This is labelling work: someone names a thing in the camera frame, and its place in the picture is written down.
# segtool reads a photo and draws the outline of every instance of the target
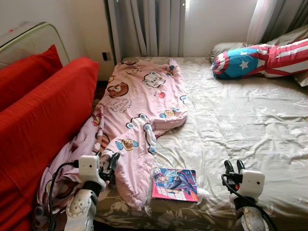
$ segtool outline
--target beige bedsheet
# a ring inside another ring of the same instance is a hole
[[[265,174],[259,204],[278,229],[308,230],[307,89],[291,77],[216,80],[205,58],[175,60],[189,115],[157,140],[154,167],[196,170],[199,203],[151,199],[150,191],[144,210],[134,212],[112,189],[101,193],[96,219],[127,228],[232,230],[234,207],[220,175],[224,160],[236,166],[241,159]]]

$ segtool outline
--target magazine cover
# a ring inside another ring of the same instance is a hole
[[[196,172],[156,167],[152,198],[198,202]]]

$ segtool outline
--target cartoon print blanket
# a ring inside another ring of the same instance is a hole
[[[98,150],[103,159],[121,154],[115,171],[117,190],[133,210],[141,210],[149,191],[156,139],[181,126],[187,113],[184,83],[174,60],[164,65],[146,61],[118,64],[92,117],[45,169],[33,226],[48,227],[48,194],[58,166]],[[52,191],[53,213],[68,204],[80,187],[78,169],[65,166],[60,173]]]

